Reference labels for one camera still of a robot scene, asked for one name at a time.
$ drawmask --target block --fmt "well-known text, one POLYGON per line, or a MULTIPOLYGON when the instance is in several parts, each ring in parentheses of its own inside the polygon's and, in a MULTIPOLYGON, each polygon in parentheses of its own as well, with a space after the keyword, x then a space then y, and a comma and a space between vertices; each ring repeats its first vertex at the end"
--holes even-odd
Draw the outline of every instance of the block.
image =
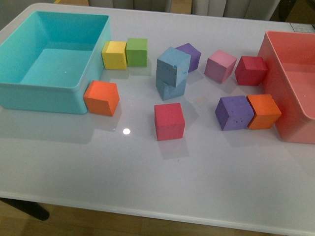
POLYGON ((126 70, 127 42, 107 41, 102 49, 104 67, 108 70, 126 70))
POLYGON ((262 57, 242 56, 235 69, 238 85, 258 86, 266 77, 267 65, 262 57))
POLYGON ((83 95, 89 112, 113 116, 119 102, 115 83, 93 80, 83 95))
POLYGON ((155 105, 154 114, 158 141, 183 137, 185 119, 180 103, 155 105))
POLYGON ((126 47, 127 66, 146 67, 148 60, 148 39, 129 38, 126 47))
POLYGON ((219 100, 216 116, 222 130, 237 130, 247 128, 254 112, 245 96, 230 96, 219 100))
POLYGON ((282 114, 270 94, 248 95, 247 100, 254 111, 249 129, 269 129, 282 114))
POLYGON ((232 74, 236 60, 236 57, 217 50, 208 58, 204 74, 221 84, 232 74))
POLYGON ((186 80, 183 80, 177 87, 173 87, 164 83, 162 80, 156 80, 157 91, 162 100, 171 99, 184 95, 186 88, 186 80))
POLYGON ((170 47, 157 59, 157 80, 177 87, 187 79, 189 65, 189 54, 170 47))
POLYGON ((198 68, 201 52, 195 49, 190 43, 179 46, 176 49, 190 55, 190 66, 189 66, 188 73, 198 68))

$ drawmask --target turquoise plastic bin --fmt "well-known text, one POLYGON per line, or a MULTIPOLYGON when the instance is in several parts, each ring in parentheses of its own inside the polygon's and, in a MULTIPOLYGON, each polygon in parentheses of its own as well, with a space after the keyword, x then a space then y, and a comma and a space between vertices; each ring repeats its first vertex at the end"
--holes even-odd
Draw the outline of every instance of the turquoise plastic bin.
POLYGON ((0 105, 84 114, 83 94, 104 69, 106 15, 33 12, 0 45, 0 105))

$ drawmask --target yellow cube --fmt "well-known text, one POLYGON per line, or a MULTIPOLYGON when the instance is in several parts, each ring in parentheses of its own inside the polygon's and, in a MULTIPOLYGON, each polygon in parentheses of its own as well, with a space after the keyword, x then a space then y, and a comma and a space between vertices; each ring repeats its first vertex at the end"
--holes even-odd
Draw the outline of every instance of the yellow cube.
POLYGON ((102 57, 106 69, 126 70, 127 42, 107 41, 102 50, 102 57))

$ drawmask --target background wall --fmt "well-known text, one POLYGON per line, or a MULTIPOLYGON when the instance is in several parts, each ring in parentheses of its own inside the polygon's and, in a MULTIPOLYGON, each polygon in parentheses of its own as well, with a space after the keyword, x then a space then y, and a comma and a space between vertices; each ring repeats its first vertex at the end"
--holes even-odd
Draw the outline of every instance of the background wall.
POLYGON ((0 0, 0 30, 28 6, 38 2, 53 3, 54 1, 55 0, 0 0))

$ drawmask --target orange cube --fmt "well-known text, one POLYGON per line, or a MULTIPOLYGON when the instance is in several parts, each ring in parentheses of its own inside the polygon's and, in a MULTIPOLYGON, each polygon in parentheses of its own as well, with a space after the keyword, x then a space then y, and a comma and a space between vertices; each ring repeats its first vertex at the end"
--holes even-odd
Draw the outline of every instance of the orange cube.
POLYGON ((119 102, 115 83, 93 80, 83 95, 89 112, 113 116, 119 102))
POLYGON ((248 124, 249 129, 269 129, 281 116, 281 111, 270 94, 248 95, 254 117, 248 124))

